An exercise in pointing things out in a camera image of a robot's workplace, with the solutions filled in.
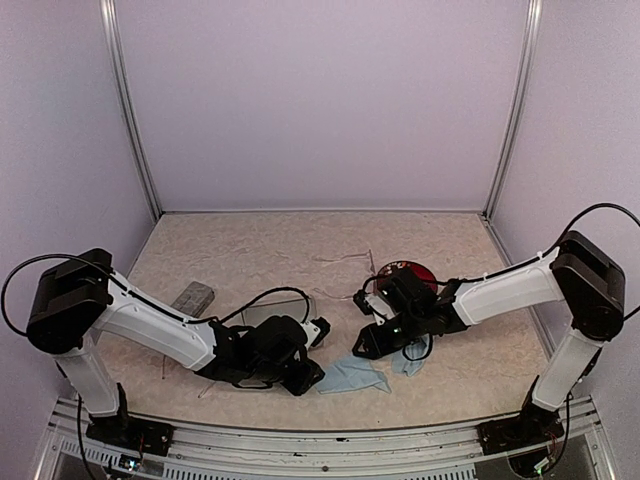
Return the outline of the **large blue cleaning cloth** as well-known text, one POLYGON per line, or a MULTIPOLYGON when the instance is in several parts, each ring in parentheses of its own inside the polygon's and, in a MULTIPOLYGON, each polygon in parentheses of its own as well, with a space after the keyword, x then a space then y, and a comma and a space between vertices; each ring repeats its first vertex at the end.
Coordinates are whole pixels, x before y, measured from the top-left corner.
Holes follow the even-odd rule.
POLYGON ((368 359, 353 355, 336 360, 325 370, 324 378, 315 385, 320 394, 346 393, 375 388, 392 392, 386 375, 376 370, 368 359))

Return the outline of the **pink glasses case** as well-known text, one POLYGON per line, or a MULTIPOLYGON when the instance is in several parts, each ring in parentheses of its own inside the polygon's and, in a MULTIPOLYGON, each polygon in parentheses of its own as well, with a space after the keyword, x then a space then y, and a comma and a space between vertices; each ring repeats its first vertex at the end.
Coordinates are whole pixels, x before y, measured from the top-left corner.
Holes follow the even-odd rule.
POLYGON ((241 321, 245 326, 257 327, 271 316, 288 316, 301 325, 318 318, 316 301, 311 296, 306 303, 303 298, 292 295, 280 300, 262 299, 241 313, 241 321))

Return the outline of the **red lens sunglasses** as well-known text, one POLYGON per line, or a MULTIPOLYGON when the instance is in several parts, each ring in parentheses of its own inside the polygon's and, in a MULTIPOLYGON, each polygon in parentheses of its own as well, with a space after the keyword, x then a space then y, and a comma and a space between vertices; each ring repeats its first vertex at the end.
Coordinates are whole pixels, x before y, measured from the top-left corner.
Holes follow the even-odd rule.
POLYGON ((198 399, 203 398, 215 385, 214 381, 196 375, 167 356, 161 360, 160 378, 165 384, 195 393, 198 399))

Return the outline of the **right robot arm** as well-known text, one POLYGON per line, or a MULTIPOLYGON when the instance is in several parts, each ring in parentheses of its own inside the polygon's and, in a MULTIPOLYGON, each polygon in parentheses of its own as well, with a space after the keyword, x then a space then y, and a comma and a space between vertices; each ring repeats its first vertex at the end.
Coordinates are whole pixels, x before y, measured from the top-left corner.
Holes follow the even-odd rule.
POLYGON ((548 302, 567 304, 570 328, 534 380, 519 413, 478 425, 486 455, 562 436, 568 425, 560 420, 561 407, 625 323, 622 268, 577 231, 566 232, 549 251, 519 265, 478 280, 451 279, 441 291, 408 266, 374 280, 374 292, 360 289, 353 296, 361 312, 374 321, 361 329, 352 352, 370 360, 508 312, 548 302))

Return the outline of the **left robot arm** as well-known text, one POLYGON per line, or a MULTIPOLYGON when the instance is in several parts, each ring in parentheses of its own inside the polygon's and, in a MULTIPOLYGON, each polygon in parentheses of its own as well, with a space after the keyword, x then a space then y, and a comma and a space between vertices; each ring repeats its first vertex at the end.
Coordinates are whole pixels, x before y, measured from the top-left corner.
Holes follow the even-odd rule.
POLYGON ((49 260, 56 264, 39 279, 26 328, 13 331, 54 358, 89 416, 86 434, 93 440, 166 455, 174 432, 168 423, 130 415, 124 387, 111 378, 96 352, 95 331, 131 340, 200 377, 235 388, 266 390, 279 384, 301 396, 325 376, 309 357, 330 331, 322 317, 272 315, 257 326, 197 319, 133 286, 101 248, 33 257, 6 279, 49 260))

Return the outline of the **small blue cleaning cloth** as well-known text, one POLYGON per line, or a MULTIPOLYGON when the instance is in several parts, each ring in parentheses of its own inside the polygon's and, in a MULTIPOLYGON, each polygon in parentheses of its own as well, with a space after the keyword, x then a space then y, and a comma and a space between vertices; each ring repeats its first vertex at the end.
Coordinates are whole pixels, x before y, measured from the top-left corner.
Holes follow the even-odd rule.
POLYGON ((392 355, 392 372, 407 377, 416 375, 431 355, 433 344, 433 336, 425 335, 402 347, 392 355))

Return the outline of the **clear pink glasses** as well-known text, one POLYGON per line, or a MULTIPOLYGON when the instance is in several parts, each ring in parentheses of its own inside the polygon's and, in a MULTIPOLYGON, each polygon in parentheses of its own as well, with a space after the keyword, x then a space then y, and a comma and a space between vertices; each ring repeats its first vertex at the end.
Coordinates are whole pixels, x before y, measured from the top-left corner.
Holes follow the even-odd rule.
POLYGON ((314 256, 319 267, 319 285, 312 288, 314 294, 333 301, 349 301, 352 294, 375 272, 373 251, 367 249, 342 256, 314 256))

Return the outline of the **red floral plate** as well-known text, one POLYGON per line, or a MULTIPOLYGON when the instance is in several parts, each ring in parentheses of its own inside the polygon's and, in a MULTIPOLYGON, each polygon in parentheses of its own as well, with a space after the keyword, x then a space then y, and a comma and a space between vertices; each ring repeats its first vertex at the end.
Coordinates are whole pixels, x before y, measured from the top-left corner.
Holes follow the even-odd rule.
POLYGON ((410 269, 424 284, 428 285, 434 292, 438 292, 439 284, 433 272, 424 265, 413 261, 397 260, 389 262, 379 269, 377 275, 386 277, 402 268, 410 269))

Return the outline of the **grey glasses case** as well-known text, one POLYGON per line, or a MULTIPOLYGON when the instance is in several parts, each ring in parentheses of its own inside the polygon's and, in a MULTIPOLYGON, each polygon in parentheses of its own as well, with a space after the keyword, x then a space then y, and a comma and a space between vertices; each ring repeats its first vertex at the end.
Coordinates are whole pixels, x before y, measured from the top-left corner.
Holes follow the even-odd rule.
POLYGON ((191 317, 199 318, 215 299, 214 290, 197 281, 192 281, 173 301, 171 307, 191 317))

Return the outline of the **front aluminium rail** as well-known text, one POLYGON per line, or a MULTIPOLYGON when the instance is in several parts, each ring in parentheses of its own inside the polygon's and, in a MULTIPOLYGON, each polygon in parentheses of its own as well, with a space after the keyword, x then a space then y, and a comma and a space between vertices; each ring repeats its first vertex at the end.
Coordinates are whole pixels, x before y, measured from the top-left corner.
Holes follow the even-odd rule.
MULTIPOLYGON (((550 479, 622 479, 590 397, 570 404, 570 445, 550 479)), ((138 469, 118 468, 135 452, 84 439, 87 460, 110 464, 131 479, 474 479, 484 462, 499 461, 543 445, 485 455, 477 425, 512 413, 461 422, 374 430, 251 429, 133 414, 166 422, 174 434, 165 457, 144 454, 138 469)), ((63 460, 81 460, 77 402, 59 398, 27 479, 54 479, 63 460)))

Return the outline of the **right aluminium frame post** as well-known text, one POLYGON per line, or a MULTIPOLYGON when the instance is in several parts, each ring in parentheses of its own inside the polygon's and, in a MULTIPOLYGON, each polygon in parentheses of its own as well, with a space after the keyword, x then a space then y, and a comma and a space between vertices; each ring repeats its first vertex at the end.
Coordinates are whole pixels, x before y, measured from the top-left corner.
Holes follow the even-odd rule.
POLYGON ((483 209, 483 217, 487 223, 491 223, 495 217, 499 200, 506 183, 506 177, 516 144, 522 115, 525 110, 526 95, 534 64, 542 10, 542 0, 530 0, 528 2, 514 93, 511 100, 509 114, 507 116, 505 133, 499 151, 498 164, 483 209))

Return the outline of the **aluminium frame post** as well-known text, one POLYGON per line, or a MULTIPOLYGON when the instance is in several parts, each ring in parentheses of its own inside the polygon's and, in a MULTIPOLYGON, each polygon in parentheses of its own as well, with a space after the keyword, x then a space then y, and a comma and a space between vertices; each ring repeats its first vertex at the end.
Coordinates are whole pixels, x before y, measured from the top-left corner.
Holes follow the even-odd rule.
POLYGON ((115 80, 118 102, 125 125, 126 136, 133 156, 134 168, 138 175, 143 196, 151 218, 155 223, 157 223, 164 214, 164 210, 152 178, 151 169, 144 150, 142 136, 136 118, 134 102, 127 78, 126 62, 119 31, 116 2, 113 0, 101 0, 99 5, 107 50, 115 80))
POLYGON ((514 93, 511 100, 509 114, 507 116, 505 133, 499 151, 498 164, 483 209, 483 217, 487 223, 491 223, 495 217, 499 200, 506 183, 506 177, 516 144, 522 115, 525 110, 526 95, 534 64, 542 10, 542 0, 530 0, 528 2, 514 93))

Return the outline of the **left aluminium frame post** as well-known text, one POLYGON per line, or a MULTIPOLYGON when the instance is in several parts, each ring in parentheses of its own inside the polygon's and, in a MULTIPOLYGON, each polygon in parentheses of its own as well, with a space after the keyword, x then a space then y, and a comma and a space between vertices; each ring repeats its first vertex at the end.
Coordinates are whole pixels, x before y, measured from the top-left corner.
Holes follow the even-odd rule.
POLYGON ((113 0, 101 0, 99 5, 107 50, 115 80, 118 102, 125 125, 126 136, 133 156, 134 168, 138 175, 143 196, 151 218, 155 223, 157 223, 164 214, 164 210, 152 178, 151 169, 144 150, 142 136, 136 118, 134 102, 127 78, 126 62, 119 31, 116 2, 113 0))

